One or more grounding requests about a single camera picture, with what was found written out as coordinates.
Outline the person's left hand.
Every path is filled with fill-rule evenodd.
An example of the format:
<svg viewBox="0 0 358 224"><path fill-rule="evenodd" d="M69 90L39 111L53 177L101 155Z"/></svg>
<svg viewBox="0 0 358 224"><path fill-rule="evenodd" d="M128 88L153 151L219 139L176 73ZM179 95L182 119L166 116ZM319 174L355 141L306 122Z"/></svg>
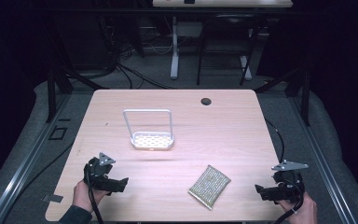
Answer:
<svg viewBox="0 0 358 224"><path fill-rule="evenodd" d="M107 191L97 189L94 189L92 193L96 204L99 204L103 197L108 194ZM72 205L80 207L89 213L94 211L89 196L89 186L83 180L80 180L74 187Z"/></svg>

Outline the person's right hand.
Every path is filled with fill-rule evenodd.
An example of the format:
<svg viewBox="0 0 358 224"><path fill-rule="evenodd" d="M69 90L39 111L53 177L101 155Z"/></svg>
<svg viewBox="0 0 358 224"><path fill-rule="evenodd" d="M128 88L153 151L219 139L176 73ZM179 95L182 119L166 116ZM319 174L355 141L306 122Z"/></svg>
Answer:
<svg viewBox="0 0 358 224"><path fill-rule="evenodd" d="M317 203L305 192L302 206L286 220L289 224L318 224Z"/></svg>

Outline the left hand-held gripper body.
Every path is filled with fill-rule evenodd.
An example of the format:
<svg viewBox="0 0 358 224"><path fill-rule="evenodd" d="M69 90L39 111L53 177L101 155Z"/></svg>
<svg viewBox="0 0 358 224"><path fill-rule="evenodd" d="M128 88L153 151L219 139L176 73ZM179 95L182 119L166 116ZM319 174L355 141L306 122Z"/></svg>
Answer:
<svg viewBox="0 0 358 224"><path fill-rule="evenodd" d="M116 161L100 152L99 157L93 157L84 167L84 181L93 189L113 189L116 182L108 178L108 174Z"/></svg>

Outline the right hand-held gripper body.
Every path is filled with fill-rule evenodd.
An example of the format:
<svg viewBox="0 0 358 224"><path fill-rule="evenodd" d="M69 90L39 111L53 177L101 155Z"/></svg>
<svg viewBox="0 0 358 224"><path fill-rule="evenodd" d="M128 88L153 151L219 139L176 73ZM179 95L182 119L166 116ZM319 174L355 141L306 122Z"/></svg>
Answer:
<svg viewBox="0 0 358 224"><path fill-rule="evenodd" d="M278 192L273 201L286 200L290 203L297 203L305 191L305 185L300 173L301 169L307 169L306 163L298 163L283 160L278 165L272 167L274 171L273 179L277 184Z"/></svg>

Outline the grey tape strip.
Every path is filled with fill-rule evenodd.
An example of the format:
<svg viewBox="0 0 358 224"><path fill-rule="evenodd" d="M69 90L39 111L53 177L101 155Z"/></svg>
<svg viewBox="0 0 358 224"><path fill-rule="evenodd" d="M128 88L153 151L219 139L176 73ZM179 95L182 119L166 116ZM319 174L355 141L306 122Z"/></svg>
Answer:
<svg viewBox="0 0 358 224"><path fill-rule="evenodd" d="M60 203L62 199L63 199L62 196L56 194L45 194L42 197L42 201L47 203L51 203L51 202Z"/></svg>

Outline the black metal stand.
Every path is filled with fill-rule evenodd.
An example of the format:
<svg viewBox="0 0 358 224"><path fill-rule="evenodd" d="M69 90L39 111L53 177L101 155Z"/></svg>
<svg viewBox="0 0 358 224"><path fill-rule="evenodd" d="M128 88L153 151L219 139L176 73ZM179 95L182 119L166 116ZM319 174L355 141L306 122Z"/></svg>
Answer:
<svg viewBox="0 0 358 224"><path fill-rule="evenodd" d="M255 89L256 93L261 93L271 89L279 83L289 79L289 83L284 90L287 97L296 97L301 92L300 117L307 126L310 126L309 107L310 107L310 62L303 62L299 67L273 78L267 84Z"/></svg>
<svg viewBox="0 0 358 224"><path fill-rule="evenodd" d="M105 87L96 84L86 77L81 76L73 67L66 48L62 42L62 37L57 28L55 21L51 17L41 19L43 27L48 40L48 45L51 47L48 53L48 60L50 62L50 70L47 75L48 83L48 118L47 122L51 122L57 113L56 104L56 88L63 94L71 94L74 90L69 78L72 77L93 90L105 90Z"/></svg>

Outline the black chair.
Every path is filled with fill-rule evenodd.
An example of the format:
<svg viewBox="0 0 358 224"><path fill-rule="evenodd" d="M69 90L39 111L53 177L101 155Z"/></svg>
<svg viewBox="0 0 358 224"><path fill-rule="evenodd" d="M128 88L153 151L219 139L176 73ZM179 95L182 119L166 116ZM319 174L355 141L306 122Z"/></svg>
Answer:
<svg viewBox="0 0 358 224"><path fill-rule="evenodd" d="M218 14L203 23L198 50L197 84L200 84L202 70L240 69L242 85L245 79L240 56L246 56L250 66L263 24L264 19L261 16L246 14ZM238 65L203 63L206 57L212 56L216 60L219 55L236 57L240 62Z"/></svg>

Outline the black tape square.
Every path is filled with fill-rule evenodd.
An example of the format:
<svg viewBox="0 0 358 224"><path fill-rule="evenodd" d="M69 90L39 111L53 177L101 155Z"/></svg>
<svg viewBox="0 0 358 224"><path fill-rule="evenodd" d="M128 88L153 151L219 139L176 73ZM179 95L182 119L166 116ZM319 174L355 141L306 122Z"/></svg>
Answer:
<svg viewBox="0 0 358 224"><path fill-rule="evenodd" d="M67 133L67 127L55 126L51 131L48 139L49 140L62 140Z"/></svg>

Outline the aluminium floor rail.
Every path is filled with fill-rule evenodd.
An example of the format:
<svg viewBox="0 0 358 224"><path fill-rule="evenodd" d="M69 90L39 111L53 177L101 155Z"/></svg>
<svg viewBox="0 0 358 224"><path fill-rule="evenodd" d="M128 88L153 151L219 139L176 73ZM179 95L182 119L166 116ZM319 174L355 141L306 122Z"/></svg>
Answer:
<svg viewBox="0 0 358 224"><path fill-rule="evenodd" d="M358 224L353 215L353 212L348 205L347 200L343 195L341 187L338 185L336 179L334 178L331 168L322 152L322 149L316 139L312 127L310 125L307 125L302 118L300 112L300 102L296 98L289 98L288 101L293 110L295 111L296 118L300 123L301 129L307 136L313 160L316 163L316 167L318 168L318 171L331 198L331 201L336 208L337 214L342 224Z"/></svg>
<svg viewBox="0 0 358 224"><path fill-rule="evenodd" d="M50 224L48 206L42 201L53 194L63 162L74 139L74 119L67 114L72 97L59 98L53 120L45 122L45 102L36 102L17 143L0 171L0 224ZM62 140L49 140L55 126L67 127Z"/></svg>

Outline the green yellow scouring sponge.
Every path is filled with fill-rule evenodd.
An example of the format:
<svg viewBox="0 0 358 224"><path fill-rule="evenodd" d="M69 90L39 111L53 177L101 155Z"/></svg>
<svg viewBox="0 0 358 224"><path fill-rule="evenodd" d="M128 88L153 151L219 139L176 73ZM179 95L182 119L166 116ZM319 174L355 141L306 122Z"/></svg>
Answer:
<svg viewBox="0 0 358 224"><path fill-rule="evenodd" d="M212 165L208 165L200 178L188 190L188 193L209 210L212 210L214 203L230 182L231 179L228 176Z"/></svg>

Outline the white desk leg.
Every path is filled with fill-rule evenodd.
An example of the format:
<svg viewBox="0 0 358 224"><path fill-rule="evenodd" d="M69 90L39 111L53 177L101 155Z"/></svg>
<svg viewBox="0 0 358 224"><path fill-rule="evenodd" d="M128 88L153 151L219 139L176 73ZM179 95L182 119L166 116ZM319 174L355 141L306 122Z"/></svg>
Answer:
<svg viewBox="0 0 358 224"><path fill-rule="evenodd" d="M171 65L171 79L178 78L179 67L179 53L178 53L178 35L177 35L177 20L172 18L172 65Z"/></svg>
<svg viewBox="0 0 358 224"><path fill-rule="evenodd" d="M248 81L252 80L253 77L252 77L252 74L251 74L251 71L250 71L250 68L249 68L247 57L246 56L240 56L240 61L241 61L242 71L244 73L244 79L248 80Z"/></svg>

